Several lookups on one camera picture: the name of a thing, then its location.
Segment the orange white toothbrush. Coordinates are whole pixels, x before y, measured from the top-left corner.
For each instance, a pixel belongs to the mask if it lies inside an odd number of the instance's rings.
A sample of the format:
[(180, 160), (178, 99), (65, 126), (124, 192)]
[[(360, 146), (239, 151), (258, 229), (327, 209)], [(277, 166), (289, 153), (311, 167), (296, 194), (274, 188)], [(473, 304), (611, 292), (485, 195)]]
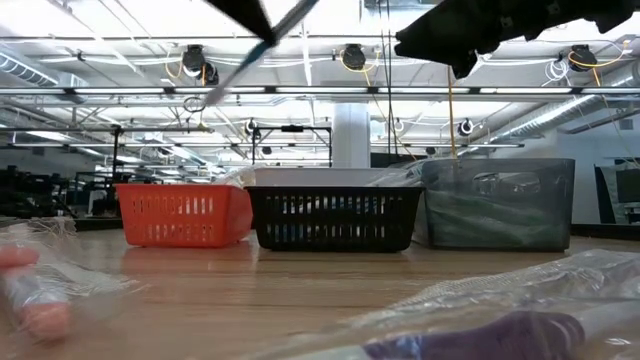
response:
[(0, 306), (16, 335), (56, 341), (97, 327), (145, 286), (91, 267), (68, 217), (0, 217)]
[(233, 170), (213, 181), (214, 185), (231, 185), (239, 188), (256, 184), (256, 168), (246, 166)]

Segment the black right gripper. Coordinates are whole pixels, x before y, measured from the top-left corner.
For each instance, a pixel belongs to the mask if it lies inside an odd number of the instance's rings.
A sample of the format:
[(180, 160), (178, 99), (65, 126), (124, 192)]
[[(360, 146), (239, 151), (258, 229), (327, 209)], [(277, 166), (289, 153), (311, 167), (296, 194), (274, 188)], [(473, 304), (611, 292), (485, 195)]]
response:
[(606, 33), (640, 9), (640, 0), (443, 0), (396, 33), (396, 54), (451, 65), (469, 75), (478, 57), (507, 40), (536, 39), (548, 28), (583, 19)]

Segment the silver ventilation duct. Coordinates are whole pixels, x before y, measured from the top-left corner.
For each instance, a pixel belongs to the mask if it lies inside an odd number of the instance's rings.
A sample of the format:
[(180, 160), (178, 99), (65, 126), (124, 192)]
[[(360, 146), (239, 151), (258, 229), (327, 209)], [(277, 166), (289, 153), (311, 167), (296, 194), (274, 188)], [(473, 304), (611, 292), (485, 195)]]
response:
[(21, 54), (0, 49), (0, 72), (21, 79), (36, 87), (78, 88), (90, 85), (76, 74), (38, 65)]
[(605, 107), (608, 96), (631, 95), (632, 89), (640, 93), (640, 59), (613, 71), (604, 82), (603, 89), (604, 93), (598, 89), (587, 91), (583, 88), (581, 93), (567, 101), (544, 105), (512, 121), (508, 129), (504, 126), (498, 133), (486, 135), (464, 147), (464, 150), (476, 152), (530, 135), (539, 135), (576, 120), (581, 115), (599, 111)]

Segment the long ceiling light bar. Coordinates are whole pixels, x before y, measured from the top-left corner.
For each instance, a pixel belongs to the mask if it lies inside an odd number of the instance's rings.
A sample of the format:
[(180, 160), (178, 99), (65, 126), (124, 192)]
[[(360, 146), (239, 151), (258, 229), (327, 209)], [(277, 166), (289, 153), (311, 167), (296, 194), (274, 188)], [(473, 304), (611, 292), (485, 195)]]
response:
[[(79, 88), (0, 88), (0, 95), (204, 95), (213, 92), (207, 87), (79, 87)], [(355, 87), (355, 86), (239, 86), (224, 91), (229, 94), (284, 95), (445, 95), (447, 87)], [(640, 95), (640, 87), (453, 87), (454, 95)]]

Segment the purple white toothbrush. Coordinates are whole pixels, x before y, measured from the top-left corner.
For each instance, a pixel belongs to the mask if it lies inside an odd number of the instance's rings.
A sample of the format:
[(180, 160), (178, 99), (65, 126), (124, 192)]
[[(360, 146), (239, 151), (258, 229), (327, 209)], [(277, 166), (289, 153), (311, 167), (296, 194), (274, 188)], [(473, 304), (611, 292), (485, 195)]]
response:
[(393, 164), (389, 168), (377, 169), (366, 182), (370, 187), (421, 187), (422, 168), (427, 160)]
[(640, 360), (640, 252), (439, 282), (234, 360)]

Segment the dark monitor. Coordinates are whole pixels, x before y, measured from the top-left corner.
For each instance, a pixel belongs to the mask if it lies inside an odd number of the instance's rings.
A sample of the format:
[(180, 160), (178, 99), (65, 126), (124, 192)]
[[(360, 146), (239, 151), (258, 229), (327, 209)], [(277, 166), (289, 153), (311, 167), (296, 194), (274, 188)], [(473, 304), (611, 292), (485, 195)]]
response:
[(640, 226), (640, 164), (615, 159), (595, 166), (594, 175), (600, 222)]

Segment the white square pillar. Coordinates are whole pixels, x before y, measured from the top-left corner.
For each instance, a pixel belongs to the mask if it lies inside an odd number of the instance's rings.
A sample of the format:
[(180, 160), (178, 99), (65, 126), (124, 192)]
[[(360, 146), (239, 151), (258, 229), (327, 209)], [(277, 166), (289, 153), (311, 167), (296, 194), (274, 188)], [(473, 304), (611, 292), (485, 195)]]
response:
[(334, 167), (370, 167), (370, 115), (366, 103), (336, 103), (332, 134)]

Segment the black metal frame stand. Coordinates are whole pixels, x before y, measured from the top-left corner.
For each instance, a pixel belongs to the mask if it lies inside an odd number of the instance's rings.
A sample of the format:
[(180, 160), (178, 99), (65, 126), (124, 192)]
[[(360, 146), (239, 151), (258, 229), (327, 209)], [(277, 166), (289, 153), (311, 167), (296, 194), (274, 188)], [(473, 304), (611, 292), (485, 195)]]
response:
[(256, 150), (264, 145), (274, 147), (274, 144), (265, 144), (264, 141), (274, 132), (281, 133), (303, 133), (309, 131), (314, 134), (321, 143), (328, 149), (328, 167), (333, 166), (333, 130), (327, 126), (307, 126), (307, 125), (282, 125), (282, 126), (258, 126), (255, 125), (251, 131), (251, 164), (256, 164)]

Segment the dark background workstation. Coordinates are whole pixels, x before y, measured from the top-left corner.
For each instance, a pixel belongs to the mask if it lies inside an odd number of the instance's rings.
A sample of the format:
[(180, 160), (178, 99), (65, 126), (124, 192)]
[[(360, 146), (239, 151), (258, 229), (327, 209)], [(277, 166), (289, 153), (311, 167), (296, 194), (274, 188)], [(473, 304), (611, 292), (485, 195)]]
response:
[(35, 174), (15, 165), (0, 169), (0, 221), (71, 218), (79, 232), (123, 227), (111, 178), (96, 172), (72, 177)]

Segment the grey translucent plastic bin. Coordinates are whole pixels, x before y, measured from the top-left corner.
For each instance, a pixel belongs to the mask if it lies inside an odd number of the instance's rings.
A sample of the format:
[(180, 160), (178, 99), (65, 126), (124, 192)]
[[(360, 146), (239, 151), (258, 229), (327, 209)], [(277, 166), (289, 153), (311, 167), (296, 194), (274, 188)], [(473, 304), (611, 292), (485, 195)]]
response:
[[(432, 249), (562, 252), (569, 247), (575, 161), (563, 158), (444, 159), (422, 168), (423, 198), (416, 212), (414, 240)], [(479, 196), (542, 210), (569, 226), (567, 247), (555, 251), (449, 248), (436, 246), (428, 233), (426, 190)]]

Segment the white plastic basket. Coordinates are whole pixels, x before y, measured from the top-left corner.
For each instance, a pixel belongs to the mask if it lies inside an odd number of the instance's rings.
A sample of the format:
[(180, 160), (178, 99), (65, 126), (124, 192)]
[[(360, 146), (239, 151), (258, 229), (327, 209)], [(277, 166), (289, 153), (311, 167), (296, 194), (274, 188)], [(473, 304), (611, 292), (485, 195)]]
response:
[(256, 169), (256, 186), (364, 187), (384, 168), (284, 168)]

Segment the black plastic basket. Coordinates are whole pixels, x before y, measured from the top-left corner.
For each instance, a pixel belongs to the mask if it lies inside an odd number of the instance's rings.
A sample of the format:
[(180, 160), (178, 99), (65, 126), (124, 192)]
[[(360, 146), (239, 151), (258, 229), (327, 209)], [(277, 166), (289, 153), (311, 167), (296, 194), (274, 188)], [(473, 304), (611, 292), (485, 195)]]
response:
[(261, 247), (272, 251), (396, 253), (411, 243), (419, 187), (253, 186)]

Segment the orange plastic basket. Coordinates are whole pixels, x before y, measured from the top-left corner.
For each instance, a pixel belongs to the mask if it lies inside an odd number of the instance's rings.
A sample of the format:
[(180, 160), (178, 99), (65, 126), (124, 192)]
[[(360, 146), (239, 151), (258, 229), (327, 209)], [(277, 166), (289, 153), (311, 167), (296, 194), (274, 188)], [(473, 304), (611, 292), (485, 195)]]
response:
[(251, 200), (236, 186), (118, 184), (116, 191), (131, 246), (222, 248), (251, 231)]

